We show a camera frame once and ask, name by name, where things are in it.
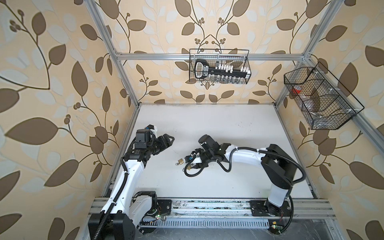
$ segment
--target robotic arm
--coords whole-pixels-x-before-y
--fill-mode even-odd
[[[157,137],[157,128],[153,125],[136,131],[136,137],[120,159],[121,166],[116,178],[115,188],[101,213],[92,214],[89,222],[89,234],[92,240],[135,238],[135,228],[144,216],[160,215],[157,196],[154,191],[141,191],[131,199],[137,181],[151,155],[157,155],[172,146],[174,137],[164,134]]]
[[[208,135],[202,136],[199,143],[203,148],[195,149],[191,155],[185,157],[185,175],[188,177],[199,175],[210,162],[217,162],[226,172],[231,171],[233,162],[262,167],[272,182],[271,191],[263,209],[271,216],[281,214],[281,206],[284,200],[290,197],[293,185],[306,178],[304,169],[275,144],[264,149],[237,147],[229,143],[219,145]],[[229,168],[226,169],[222,162],[228,162]],[[191,168],[200,170],[195,174],[189,174],[187,171]],[[301,171],[302,177],[293,180],[296,169]]]

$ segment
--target floral wallpaper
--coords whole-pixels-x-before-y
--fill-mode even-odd
[[[312,57],[363,103],[360,114],[384,134],[383,23],[383,1],[346,0]],[[310,178],[320,197],[329,199],[345,235],[384,239],[384,157],[352,121],[335,131],[313,131],[290,96],[279,109]]]
[[[114,47],[123,53],[182,48],[302,53],[327,0],[96,0]]]
[[[82,1],[0,12],[0,238],[75,239],[134,109]]]
[[[142,103],[273,103],[292,61],[250,61],[248,84],[220,84],[189,79],[185,61],[124,61],[137,99]]]

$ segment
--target black wire mesh basket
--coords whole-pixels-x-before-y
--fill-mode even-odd
[[[326,73],[338,81],[337,87],[328,82]],[[364,109],[361,102],[321,62],[314,68],[301,67],[284,74],[284,84],[312,130],[339,129]]]
[[[238,49],[190,49],[189,79],[210,83],[247,84],[252,75],[248,53],[249,50]]]

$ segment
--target ventilation grille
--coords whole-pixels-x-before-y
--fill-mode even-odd
[[[267,219],[209,219],[201,220],[197,218],[168,218],[164,222],[156,222],[140,225],[141,227],[162,227],[162,228],[268,228]]]

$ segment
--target white tabletop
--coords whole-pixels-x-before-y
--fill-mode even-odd
[[[201,147],[198,139],[208,134],[219,144],[239,147],[280,146],[295,161],[295,155],[272,105],[143,105],[134,131],[157,126],[157,135],[175,137],[171,147],[152,156],[137,184],[139,190],[154,190],[158,197],[266,198],[271,181],[263,168],[243,163],[224,172],[210,163],[196,177],[187,177],[177,161]],[[301,177],[297,170],[295,179]],[[306,181],[296,184],[293,198],[313,198]]]

